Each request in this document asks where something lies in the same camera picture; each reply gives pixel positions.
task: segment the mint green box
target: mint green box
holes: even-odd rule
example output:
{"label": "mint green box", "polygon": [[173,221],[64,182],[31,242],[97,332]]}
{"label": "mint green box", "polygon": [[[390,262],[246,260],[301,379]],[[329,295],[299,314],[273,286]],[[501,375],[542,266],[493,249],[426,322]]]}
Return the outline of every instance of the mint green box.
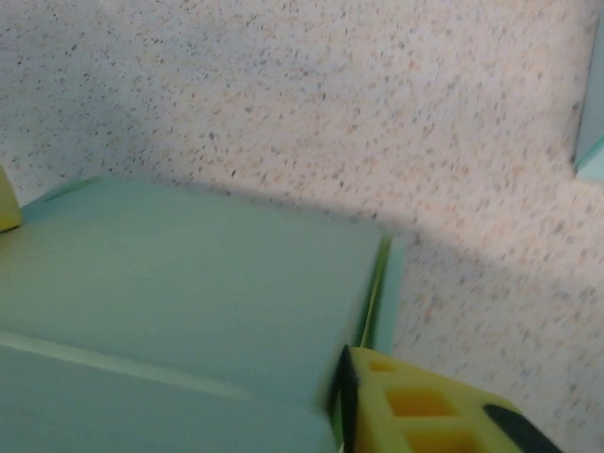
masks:
{"label": "mint green box", "polygon": [[[171,428],[159,432],[161,417],[146,417],[158,411],[178,426],[196,414],[204,428],[187,445],[228,445],[217,427],[232,417],[255,445],[245,451],[331,451],[327,409],[343,346],[363,337],[391,352],[403,247],[373,225],[116,179],[61,188],[23,214],[0,235],[0,357],[20,364],[0,369],[0,420],[22,430],[14,451],[36,451],[27,433],[39,414],[87,451],[96,450],[77,438],[86,429],[100,436],[98,451],[111,442],[153,451],[145,432],[158,451],[189,451],[175,449],[183,437]],[[101,404],[107,414],[92,414]],[[111,411],[132,414],[121,437]],[[270,429],[235,415],[254,411],[287,431],[284,445],[316,447],[275,449]]]}
{"label": "mint green box", "polygon": [[596,33],[577,138],[577,178],[604,182],[604,26]]}

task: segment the light green block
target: light green block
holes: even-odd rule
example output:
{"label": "light green block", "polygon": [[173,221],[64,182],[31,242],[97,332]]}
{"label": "light green block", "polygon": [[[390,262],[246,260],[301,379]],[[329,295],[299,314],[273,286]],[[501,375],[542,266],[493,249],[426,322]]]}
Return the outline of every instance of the light green block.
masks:
{"label": "light green block", "polygon": [[100,179],[26,206],[22,227],[0,236],[0,329],[324,407],[381,238],[368,225]]}
{"label": "light green block", "polygon": [[604,182],[604,26],[601,21],[594,42],[583,112],[577,138],[577,178]]}
{"label": "light green block", "polygon": [[3,453],[335,453],[318,410],[237,400],[0,345]]}

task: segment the speckled countertop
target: speckled countertop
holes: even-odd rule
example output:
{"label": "speckled countertop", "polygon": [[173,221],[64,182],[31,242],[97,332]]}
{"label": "speckled countertop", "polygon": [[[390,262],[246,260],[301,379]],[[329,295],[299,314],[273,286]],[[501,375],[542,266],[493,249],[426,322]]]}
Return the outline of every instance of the speckled countertop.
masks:
{"label": "speckled countertop", "polygon": [[410,241],[396,355],[604,451],[597,0],[0,0],[0,160],[350,210]]}

